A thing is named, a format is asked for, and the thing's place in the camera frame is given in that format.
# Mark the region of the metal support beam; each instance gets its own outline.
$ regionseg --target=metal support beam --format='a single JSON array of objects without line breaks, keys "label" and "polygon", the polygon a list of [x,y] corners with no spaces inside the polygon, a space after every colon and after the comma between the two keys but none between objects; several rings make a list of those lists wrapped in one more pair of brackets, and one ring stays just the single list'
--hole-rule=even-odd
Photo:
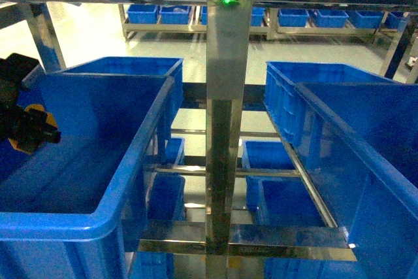
[{"label": "metal support beam", "polygon": [[21,4],[33,40],[38,48],[40,60],[47,73],[66,69],[64,57],[59,47],[57,34],[46,3]]},{"label": "metal support beam", "polygon": [[276,28],[278,25],[278,14],[279,9],[277,8],[269,8],[270,12],[270,24],[268,25],[268,33],[267,33],[267,40],[271,41],[276,36]]},{"label": "metal support beam", "polygon": [[0,5],[0,29],[21,22],[24,19],[25,18],[19,9],[19,5],[16,3],[5,3]]},{"label": "metal support beam", "polygon": [[399,64],[404,57],[405,51],[410,45],[411,39],[417,27],[418,16],[410,15],[410,20],[403,32],[399,32],[393,39],[391,47],[387,52],[385,61],[381,66],[379,74],[385,78],[393,78]]},{"label": "metal support beam", "polygon": [[[129,224],[124,235],[135,234]],[[205,254],[204,223],[152,220],[139,245],[141,252]],[[231,225],[227,243],[231,257],[278,257],[331,261],[356,261],[346,243],[344,232],[328,227],[275,227],[267,225]],[[225,256],[212,255],[209,266],[214,277],[223,273]]]},{"label": "metal support beam", "polygon": [[[172,134],[188,134],[188,135],[205,135],[205,130],[192,130],[192,129],[171,129]],[[279,137],[277,133],[273,132],[251,132],[241,131],[241,137]]]},{"label": "metal support beam", "polygon": [[226,278],[252,0],[208,0],[206,278]]},{"label": "metal support beam", "polygon": [[[201,166],[167,166],[156,167],[153,169],[155,172],[167,172],[167,173],[181,173],[191,176],[205,176],[206,167]],[[246,176],[279,176],[287,178],[299,178],[300,175],[295,170],[277,170],[277,169],[237,169],[236,177],[245,178]]]}]

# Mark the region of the stacked blue bin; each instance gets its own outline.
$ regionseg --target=stacked blue bin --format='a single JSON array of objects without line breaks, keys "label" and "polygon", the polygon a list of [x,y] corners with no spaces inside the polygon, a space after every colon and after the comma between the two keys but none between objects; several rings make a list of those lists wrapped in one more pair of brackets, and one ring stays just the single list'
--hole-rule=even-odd
[{"label": "stacked blue bin", "polygon": [[358,68],[333,63],[267,62],[265,105],[282,137],[292,143],[297,123],[298,82],[393,82]]},{"label": "stacked blue bin", "polygon": [[129,23],[156,24],[158,10],[158,6],[154,5],[131,5],[127,11]]},{"label": "stacked blue bin", "polygon": [[104,57],[69,68],[66,73],[112,73],[135,75],[165,75],[174,78],[169,106],[171,115],[166,123],[166,136],[170,137],[171,123],[183,102],[183,59],[156,57]]},{"label": "stacked blue bin", "polygon": [[54,115],[62,139],[32,156],[0,144],[2,278],[127,278],[121,217],[146,224],[142,169],[165,141],[172,81],[59,74],[21,93],[20,106]]},{"label": "stacked blue bin", "polygon": [[348,19],[348,14],[342,10],[311,10],[310,16],[317,27],[342,28]]},{"label": "stacked blue bin", "polygon": [[[148,219],[185,220],[182,176],[158,174],[150,192]],[[137,253],[130,279],[172,279],[174,256],[166,253]]]},{"label": "stacked blue bin", "polygon": [[383,12],[380,11],[347,11],[349,21],[358,29],[378,29]]},{"label": "stacked blue bin", "polygon": [[365,273],[418,275],[418,86],[298,84],[294,147]]},{"label": "stacked blue bin", "polygon": [[[281,142],[245,140],[242,143],[242,168],[244,169],[295,169]],[[246,206],[251,212],[257,210],[259,181],[267,176],[247,176]]]}]

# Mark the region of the green led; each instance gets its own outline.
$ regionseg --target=green led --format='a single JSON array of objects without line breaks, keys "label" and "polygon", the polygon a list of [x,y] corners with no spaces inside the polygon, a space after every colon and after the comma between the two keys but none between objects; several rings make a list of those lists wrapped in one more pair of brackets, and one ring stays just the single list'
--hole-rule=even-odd
[{"label": "green led", "polygon": [[232,3],[238,3],[238,0],[222,0],[222,3],[225,5],[229,5]]}]

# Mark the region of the vertical steel post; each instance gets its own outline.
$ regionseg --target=vertical steel post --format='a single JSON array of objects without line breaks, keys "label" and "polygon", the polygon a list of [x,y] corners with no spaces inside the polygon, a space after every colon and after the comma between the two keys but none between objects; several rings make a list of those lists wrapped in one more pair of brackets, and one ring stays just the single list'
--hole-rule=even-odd
[{"label": "vertical steel post", "polygon": [[21,4],[20,6],[38,48],[45,72],[54,73],[65,70],[63,53],[59,47],[57,34],[46,3]]},{"label": "vertical steel post", "polygon": [[206,277],[227,277],[252,0],[208,0]]},{"label": "vertical steel post", "polygon": [[406,49],[410,45],[417,23],[418,16],[410,15],[410,20],[406,24],[405,30],[396,34],[396,37],[393,39],[391,47],[387,52],[385,61],[381,66],[379,73],[381,76],[384,76],[385,78],[393,78],[396,70],[398,70]]}]

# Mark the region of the stainless steel shelving rack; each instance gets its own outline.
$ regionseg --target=stainless steel shelving rack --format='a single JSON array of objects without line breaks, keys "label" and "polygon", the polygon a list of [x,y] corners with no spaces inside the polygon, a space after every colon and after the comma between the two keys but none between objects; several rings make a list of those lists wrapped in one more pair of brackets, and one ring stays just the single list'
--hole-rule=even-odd
[{"label": "stainless steel shelving rack", "polygon": [[[234,181],[237,175],[249,174],[237,169],[238,141],[243,104],[260,103],[262,86],[245,86],[251,6],[296,8],[343,8],[344,10],[399,10],[417,12],[417,0],[8,0],[21,3],[33,38],[47,73],[65,68],[59,43],[46,6],[47,1],[151,3],[157,5],[207,5],[206,84],[186,84],[189,100],[201,97],[206,108],[206,166],[179,167],[171,171],[195,173],[206,177],[206,223],[152,222],[142,236],[140,249],[175,254],[206,255],[206,277],[226,278],[227,259],[231,257],[292,257],[306,259],[355,260],[344,231],[327,210],[321,196],[292,147],[285,144],[297,172],[252,171],[252,175],[300,176],[327,227],[279,228],[255,225],[232,225],[231,210]],[[417,25],[411,16],[405,31],[394,38],[381,74],[392,78]],[[296,238],[306,237],[296,245]]]}]

